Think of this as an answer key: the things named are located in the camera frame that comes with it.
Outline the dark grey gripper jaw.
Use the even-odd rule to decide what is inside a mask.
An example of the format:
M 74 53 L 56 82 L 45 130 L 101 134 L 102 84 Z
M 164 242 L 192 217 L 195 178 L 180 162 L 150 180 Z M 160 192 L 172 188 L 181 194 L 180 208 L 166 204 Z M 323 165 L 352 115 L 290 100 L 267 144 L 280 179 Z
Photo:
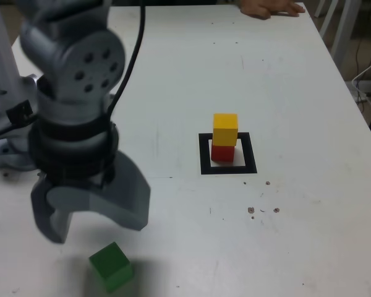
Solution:
M 48 192 L 53 188 L 50 181 L 40 178 L 31 192 L 33 216 L 36 227 L 48 240 L 64 244 L 69 232 L 72 214 L 55 209 L 48 202 Z

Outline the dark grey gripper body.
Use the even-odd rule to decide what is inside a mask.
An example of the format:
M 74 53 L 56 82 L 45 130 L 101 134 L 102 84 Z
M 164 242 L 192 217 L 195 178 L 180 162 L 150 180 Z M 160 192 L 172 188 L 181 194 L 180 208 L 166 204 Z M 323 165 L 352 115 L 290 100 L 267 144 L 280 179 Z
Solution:
M 81 187 L 81 188 L 103 188 L 107 184 L 111 183 L 114 179 L 113 173 L 102 173 L 95 176 L 82 179 L 59 179 L 47 177 L 47 174 L 43 172 L 38 173 L 39 180 L 44 180 L 51 183 L 53 186 L 70 186 L 70 187 Z

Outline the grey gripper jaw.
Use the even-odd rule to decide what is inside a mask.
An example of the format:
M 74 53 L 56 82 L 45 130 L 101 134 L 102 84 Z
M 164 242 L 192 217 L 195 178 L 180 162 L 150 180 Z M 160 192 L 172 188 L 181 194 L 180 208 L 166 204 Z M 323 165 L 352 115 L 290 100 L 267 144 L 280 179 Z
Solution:
M 150 186 L 137 165 L 116 152 L 114 178 L 103 187 L 58 186 L 50 190 L 50 206 L 65 212 L 96 212 L 123 228 L 140 231 L 148 224 Z

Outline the person's left hand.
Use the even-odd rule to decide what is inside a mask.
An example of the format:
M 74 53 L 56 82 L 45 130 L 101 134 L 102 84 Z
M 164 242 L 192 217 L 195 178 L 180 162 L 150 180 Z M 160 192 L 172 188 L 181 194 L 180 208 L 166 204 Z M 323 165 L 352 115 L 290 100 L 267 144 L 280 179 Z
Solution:
M 241 0 L 239 8 L 244 15 L 262 20 L 277 14 L 298 17 L 299 14 L 305 13 L 302 6 L 290 0 Z

